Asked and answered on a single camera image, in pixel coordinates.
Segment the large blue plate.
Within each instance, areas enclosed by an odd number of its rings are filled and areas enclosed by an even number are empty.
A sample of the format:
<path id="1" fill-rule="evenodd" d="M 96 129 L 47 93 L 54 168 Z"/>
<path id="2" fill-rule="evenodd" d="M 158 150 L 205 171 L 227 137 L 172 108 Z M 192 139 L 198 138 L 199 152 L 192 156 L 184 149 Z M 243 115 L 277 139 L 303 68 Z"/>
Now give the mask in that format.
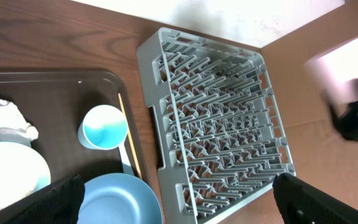
<path id="1" fill-rule="evenodd" d="M 85 183 L 78 223 L 162 224 L 163 215 L 157 196 L 143 180 L 112 173 Z"/>

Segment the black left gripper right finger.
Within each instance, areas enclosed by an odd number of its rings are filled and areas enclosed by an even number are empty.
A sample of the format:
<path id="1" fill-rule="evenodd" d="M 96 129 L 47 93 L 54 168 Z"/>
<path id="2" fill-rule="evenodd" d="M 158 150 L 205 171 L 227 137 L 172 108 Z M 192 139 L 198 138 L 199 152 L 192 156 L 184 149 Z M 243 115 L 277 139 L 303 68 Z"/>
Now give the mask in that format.
<path id="1" fill-rule="evenodd" d="M 358 224 L 358 210 L 291 174 L 276 176 L 272 186 L 285 224 Z"/>

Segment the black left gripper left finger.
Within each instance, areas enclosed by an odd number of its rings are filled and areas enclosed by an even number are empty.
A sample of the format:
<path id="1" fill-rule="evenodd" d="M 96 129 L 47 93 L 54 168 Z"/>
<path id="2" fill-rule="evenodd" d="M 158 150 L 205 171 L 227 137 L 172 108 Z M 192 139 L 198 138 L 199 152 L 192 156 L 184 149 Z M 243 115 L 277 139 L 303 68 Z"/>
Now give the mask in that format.
<path id="1" fill-rule="evenodd" d="M 85 183 L 80 175 L 61 179 L 21 201 L 17 213 L 7 223 L 76 223 L 84 196 Z"/>

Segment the light blue plastic cup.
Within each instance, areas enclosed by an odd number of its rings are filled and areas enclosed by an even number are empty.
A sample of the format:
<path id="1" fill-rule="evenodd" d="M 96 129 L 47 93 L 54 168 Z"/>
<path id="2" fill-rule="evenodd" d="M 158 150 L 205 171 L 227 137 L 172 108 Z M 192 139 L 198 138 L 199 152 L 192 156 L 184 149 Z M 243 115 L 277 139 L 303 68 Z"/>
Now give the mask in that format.
<path id="1" fill-rule="evenodd" d="M 111 150 L 123 144 L 129 128 L 124 113 L 111 105 L 90 109 L 78 129 L 78 140 L 88 149 Z"/>

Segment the pink plastic cup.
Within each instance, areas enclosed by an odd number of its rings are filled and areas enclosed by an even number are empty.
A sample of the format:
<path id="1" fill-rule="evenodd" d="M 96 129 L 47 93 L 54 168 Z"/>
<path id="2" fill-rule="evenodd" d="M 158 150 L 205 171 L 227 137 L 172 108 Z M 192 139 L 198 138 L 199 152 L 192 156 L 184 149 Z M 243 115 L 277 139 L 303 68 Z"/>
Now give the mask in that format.
<path id="1" fill-rule="evenodd" d="M 358 100 L 358 36 L 312 57 L 305 68 L 323 95 L 323 103 L 331 102 L 337 114 Z"/>

